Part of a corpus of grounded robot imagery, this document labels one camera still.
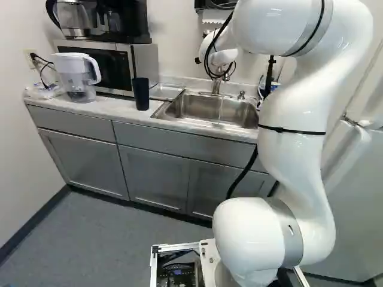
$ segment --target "drawer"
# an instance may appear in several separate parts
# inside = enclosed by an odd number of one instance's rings
[[[87,138],[115,142],[112,121],[28,105],[36,126]]]
[[[113,126],[119,144],[233,167],[245,167],[255,147],[250,143],[191,135],[116,121],[113,121]],[[259,158],[253,164],[251,170],[267,172]]]

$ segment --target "refrigerator handle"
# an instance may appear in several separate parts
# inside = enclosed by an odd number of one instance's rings
[[[329,194],[340,183],[342,178],[355,165],[356,161],[363,155],[371,142],[371,135],[366,129],[355,125],[358,132],[358,138],[353,140],[353,143],[341,155],[338,163],[334,166],[329,176],[324,179],[324,189]]]

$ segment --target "gray cabinet door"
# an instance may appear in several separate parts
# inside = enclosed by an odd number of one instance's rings
[[[225,200],[227,190],[241,171],[234,167],[191,160],[187,213],[212,218],[215,208]],[[232,197],[266,197],[274,183],[271,175],[249,171]]]
[[[119,145],[130,199],[185,212],[189,160]]]
[[[67,183],[129,199],[115,144],[44,129],[39,133]]]

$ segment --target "gray carpet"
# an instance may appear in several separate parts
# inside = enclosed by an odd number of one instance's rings
[[[148,287],[150,246],[209,228],[70,193],[0,267],[0,286]]]

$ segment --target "baseboard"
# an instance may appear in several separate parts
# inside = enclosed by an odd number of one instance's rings
[[[10,240],[0,248],[0,266],[14,252],[28,234],[49,215],[49,213],[60,203],[60,201],[71,191],[70,187],[65,185],[57,194],[55,194],[38,212],[20,228]]]
[[[200,225],[203,227],[211,228],[211,221],[210,220],[194,218],[190,215],[172,212],[170,210],[161,209],[159,207],[154,207],[154,206],[150,206],[150,205],[146,205],[146,204],[142,204],[142,203],[138,203],[138,202],[134,202],[134,201],[127,201],[127,200],[123,200],[123,199],[118,199],[118,198],[111,197],[111,196],[108,196],[105,194],[94,193],[93,191],[85,190],[85,189],[79,188],[79,187],[74,187],[73,185],[71,185],[70,187],[71,187],[72,191],[74,191],[76,193],[83,194],[85,196],[92,197],[94,199],[99,199],[99,200],[111,202],[111,203],[121,205],[121,206],[137,208],[137,209],[141,209],[143,211],[147,211],[147,212],[155,213],[158,215],[170,217],[170,218],[173,218],[176,220],[185,221],[188,223],[192,223],[192,224]]]

